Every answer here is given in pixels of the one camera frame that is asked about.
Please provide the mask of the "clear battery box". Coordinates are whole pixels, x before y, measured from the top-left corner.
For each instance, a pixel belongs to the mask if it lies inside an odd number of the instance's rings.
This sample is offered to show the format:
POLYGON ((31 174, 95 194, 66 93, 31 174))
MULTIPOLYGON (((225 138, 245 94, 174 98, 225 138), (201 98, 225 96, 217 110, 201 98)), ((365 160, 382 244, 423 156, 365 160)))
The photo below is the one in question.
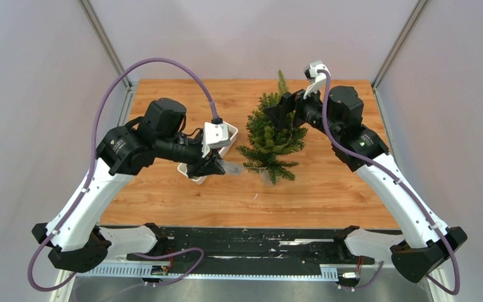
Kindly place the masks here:
POLYGON ((220 165, 225 171, 225 174, 228 174, 228 175, 240 175, 245 170, 243 165, 240 165, 234 162, 222 161, 220 165))

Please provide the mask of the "small green christmas tree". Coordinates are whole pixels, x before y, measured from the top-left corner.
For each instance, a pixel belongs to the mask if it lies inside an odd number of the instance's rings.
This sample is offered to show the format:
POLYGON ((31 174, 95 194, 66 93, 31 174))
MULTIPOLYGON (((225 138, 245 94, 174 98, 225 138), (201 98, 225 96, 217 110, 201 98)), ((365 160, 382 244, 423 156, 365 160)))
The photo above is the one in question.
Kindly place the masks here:
POLYGON ((277 92, 263 93, 258 105, 245 125, 248 145, 240 145, 236 150, 245 158, 243 166, 249 173, 258 174, 263 182, 276 185, 279 180, 295 181, 291 168, 299 165, 296 161, 284 160, 283 156, 300 152, 305 147, 307 128, 292 126, 293 114, 286 115, 286 126, 278 129, 264 113, 268 107, 279 103, 281 96, 288 91, 284 73, 278 70, 277 92))

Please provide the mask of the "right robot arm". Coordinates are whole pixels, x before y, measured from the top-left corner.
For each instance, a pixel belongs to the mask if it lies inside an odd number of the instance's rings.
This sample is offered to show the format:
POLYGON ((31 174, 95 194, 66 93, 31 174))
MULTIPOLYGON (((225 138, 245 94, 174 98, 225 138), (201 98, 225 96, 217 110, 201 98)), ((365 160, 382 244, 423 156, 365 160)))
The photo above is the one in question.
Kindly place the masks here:
POLYGON ((456 251, 463 245, 467 234, 449 227, 418 197, 381 137, 362 123, 364 102, 353 87, 330 89, 326 115, 320 96, 287 92, 264 113, 279 130, 307 123, 324 131, 327 123, 337 141, 335 155, 373 189, 401 229, 400 235, 388 235, 349 226, 334 237, 335 257, 345 263, 357 256, 390 262, 402 277, 420 282, 450 258, 447 248, 456 251))

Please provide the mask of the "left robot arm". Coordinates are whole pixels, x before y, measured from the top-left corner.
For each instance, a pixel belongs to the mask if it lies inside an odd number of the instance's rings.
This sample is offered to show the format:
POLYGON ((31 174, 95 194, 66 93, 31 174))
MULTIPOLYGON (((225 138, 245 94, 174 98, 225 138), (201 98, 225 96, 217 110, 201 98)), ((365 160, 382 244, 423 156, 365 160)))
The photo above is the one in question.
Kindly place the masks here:
POLYGON ((186 134, 186 113, 180 102, 160 98, 143 116, 107 132, 82 187, 57 217, 33 227, 36 240, 50 247, 55 268, 83 273, 108 257, 145 254, 160 260, 166 255, 166 237, 156 224, 107 228, 98 221, 114 197, 156 159, 185 164, 190 178, 225 174, 219 151, 231 142, 228 125, 215 118, 186 134))

